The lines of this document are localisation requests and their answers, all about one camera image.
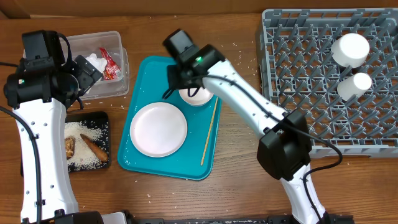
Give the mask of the large white plate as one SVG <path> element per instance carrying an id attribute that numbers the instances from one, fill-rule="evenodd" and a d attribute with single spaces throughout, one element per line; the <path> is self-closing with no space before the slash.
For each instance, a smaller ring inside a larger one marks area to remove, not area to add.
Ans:
<path id="1" fill-rule="evenodd" d="M 130 137 L 134 147 L 145 156 L 169 156 L 183 145 L 187 137 L 187 120 L 170 103 L 151 103 L 133 117 Z"/>

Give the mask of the red snack wrapper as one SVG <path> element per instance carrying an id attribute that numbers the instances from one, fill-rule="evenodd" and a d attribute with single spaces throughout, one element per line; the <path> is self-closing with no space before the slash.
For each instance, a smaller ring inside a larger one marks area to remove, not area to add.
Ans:
<path id="1" fill-rule="evenodd" d="M 110 54 L 105 48 L 100 48 L 102 57 L 106 60 L 105 70 L 103 76 L 105 80 L 115 80 L 119 78 L 121 69 L 119 65 L 112 59 Z"/>

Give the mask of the white upturned cup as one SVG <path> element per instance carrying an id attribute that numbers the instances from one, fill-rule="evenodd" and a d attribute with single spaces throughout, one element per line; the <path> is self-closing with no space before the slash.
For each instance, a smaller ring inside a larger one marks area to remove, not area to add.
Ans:
<path id="1" fill-rule="evenodd" d="M 348 101 L 352 96 L 362 96 L 371 86 L 372 79 L 367 73 L 357 73 L 341 81 L 337 86 L 337 93 Z"/>

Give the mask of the brown carrot piece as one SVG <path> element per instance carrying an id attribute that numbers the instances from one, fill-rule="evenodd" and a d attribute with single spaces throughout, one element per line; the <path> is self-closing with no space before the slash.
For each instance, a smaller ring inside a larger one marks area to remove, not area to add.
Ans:
<path id="1" fill-rule="evenodd" d="M 85 144 L 91 149 L 91 151 L 101 162 L 108 161 L 107 153 L 105 153 L 99 146 L 97 146 L 88 136 L 84 134 L 80 134 L 80 136 Z"/>

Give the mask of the brown shiitake mushroom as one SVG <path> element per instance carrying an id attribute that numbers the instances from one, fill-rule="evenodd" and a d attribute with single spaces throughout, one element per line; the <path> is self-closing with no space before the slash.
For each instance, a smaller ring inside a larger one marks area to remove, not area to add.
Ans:
<path id="1" fill-rule="evenodd" d="M 65 152 L 66 152 L 67 159 L 70 159 L 74 156 L 75 138 L 73 138 L 73 137 L 65 138 Z"/>

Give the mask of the pink small bowl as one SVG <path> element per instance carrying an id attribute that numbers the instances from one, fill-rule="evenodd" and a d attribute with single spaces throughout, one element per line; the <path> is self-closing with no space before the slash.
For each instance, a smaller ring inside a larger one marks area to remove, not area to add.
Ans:
<path id="1" fill-rule="evenodd" d="M 209 102 L 213 94 L 205 88 L 189 88 L 178 91 L 183 101 L 191 106 L 203 106 Z"/>

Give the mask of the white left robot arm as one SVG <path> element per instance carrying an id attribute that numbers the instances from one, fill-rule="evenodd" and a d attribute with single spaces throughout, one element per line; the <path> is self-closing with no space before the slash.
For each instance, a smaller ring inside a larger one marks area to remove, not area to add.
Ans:
<path id="1" fill-rule="evenodd" d="M 67 109 L 102 76 L 83 56 L 64 53 L 56 31 L 22 35 L 25 56 L 7 78 L 1 111 L 17 123 L 22 151 L 22 223 L 102 223 L 99 212 L 80 212 L 65 152 Z"/>

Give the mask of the white saucer plate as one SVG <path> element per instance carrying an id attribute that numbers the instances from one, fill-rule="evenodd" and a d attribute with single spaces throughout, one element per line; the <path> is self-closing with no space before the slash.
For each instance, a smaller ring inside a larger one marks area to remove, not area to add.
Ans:
<path id="1" fill-rule="evenodd" d="M 358 68 L 366 61 L 370 51 L 369 42 L 356 33 L 345 34 L 331 46 L 333 60 L 342 67 Z"/>

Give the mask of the white napkin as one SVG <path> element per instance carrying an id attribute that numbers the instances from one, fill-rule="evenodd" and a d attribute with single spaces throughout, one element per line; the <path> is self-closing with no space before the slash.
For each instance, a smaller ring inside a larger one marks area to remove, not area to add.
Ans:
<path id="1" fill-rule="evenodd" d="M 105 58 L 98 58 L 96 54 L 91 54 L 85 58 L 92 66 L 95 67 L 99 72 L 103 73 L 107 66 L 107 60 Z"/>

